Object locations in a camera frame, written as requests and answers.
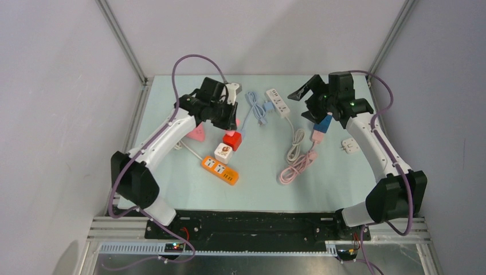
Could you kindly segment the red cube socket adapter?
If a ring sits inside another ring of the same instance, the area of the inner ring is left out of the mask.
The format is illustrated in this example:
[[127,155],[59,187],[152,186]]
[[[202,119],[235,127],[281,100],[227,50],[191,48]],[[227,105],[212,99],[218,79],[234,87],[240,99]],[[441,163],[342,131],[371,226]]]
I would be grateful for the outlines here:
[[232,135],[225,134],[222,141],[224,144],[230,146],[233,151],[237,151],[242,143],[242,135],[235,131]]

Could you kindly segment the white cube socket adapter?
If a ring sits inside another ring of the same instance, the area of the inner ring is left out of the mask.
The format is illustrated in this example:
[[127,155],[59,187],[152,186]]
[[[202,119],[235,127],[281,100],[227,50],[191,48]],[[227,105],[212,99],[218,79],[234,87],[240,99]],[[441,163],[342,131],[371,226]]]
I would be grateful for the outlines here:
[[233,156],[233,148],[225,143],[220,143],[214,150],[214,157],[223,164],[228,164]]

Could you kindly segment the blue cube socket adapter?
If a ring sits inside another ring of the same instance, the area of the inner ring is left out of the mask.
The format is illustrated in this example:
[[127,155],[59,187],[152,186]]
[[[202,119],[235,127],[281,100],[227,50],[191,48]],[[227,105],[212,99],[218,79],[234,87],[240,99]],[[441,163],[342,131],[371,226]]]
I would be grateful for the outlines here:
[[331,122],[332,122],[332,115],[327,114],[321,122],[313,125],[313,130],[321,133],[327,133]]

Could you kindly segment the pink power strip with cable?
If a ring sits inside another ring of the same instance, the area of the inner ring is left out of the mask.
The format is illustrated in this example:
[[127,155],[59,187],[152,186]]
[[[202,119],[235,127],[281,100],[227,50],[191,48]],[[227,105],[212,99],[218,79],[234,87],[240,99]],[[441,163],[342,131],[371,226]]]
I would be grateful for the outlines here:
[[305,138],[305,132],[299,128],[292,134],[292,143],[290,149],[287,151],[285,160],[287,167],[279,174],[279,182],[283,185],[292,183],[297,176],[302,174],[315,160],[318,158],[318,153],[315,148],[324,140],[324,133],[313,130],[311,134],[311,148],[305,152],[301,152],[301,144]]

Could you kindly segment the pink square plug adapter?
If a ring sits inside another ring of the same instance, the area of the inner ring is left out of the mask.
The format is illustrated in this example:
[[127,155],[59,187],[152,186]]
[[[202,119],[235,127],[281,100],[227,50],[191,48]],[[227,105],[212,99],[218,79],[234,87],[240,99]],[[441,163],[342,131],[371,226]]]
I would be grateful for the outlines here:
[[239,119],[236,119],[236,124],[235,124],[235,126],[234,126],[234,127],[231,129],[231,130],[226,130],[226,131],[225,131],[225,135],[228,135],[228,136],[233,136],[233,135],[234,135],[234,134],[237,132],[237,130],[238,130],[238,128],[239,128],[239,126],[240,126],[240,124],[241,124],[240,120],[239,120]]

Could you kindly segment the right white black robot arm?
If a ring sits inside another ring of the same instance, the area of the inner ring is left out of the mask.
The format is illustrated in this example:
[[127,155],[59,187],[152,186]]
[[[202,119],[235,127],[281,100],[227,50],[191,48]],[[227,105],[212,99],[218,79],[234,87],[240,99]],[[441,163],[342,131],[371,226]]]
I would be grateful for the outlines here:
[[390,224],[397,218],[407,218],[407,234],[425,194],[424,172],[413,170],[387,140],[378,113],[366,99],[356,97],[351,71],[330,73],[327,81],[315,74],[287,98],[300,101],[308,92],[312,94],[304,101],[307,111],[302,117],[319,124],[332,115],[357,142],[376,181],[363,202],[336,212],[340,219],[333,223],[334,234],[348,239],[356,226]]

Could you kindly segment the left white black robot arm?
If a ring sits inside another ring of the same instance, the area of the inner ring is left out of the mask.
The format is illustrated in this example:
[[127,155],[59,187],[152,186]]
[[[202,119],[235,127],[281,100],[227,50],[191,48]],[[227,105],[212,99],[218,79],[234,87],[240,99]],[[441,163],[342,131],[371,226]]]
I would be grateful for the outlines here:
[[160,194],[153,171],[177,142],[203,122],[210,121],[219,129],[235,131],[236,98],[241,90],[241,84],[236,82],[204,78],[199,88],[177,98],[170,116],[151,136],[127,153],[117,151],[112,155],[113,191],[158,221],[158,229],[166,238],[175,238],[181,223],[174,219],[175,209]]

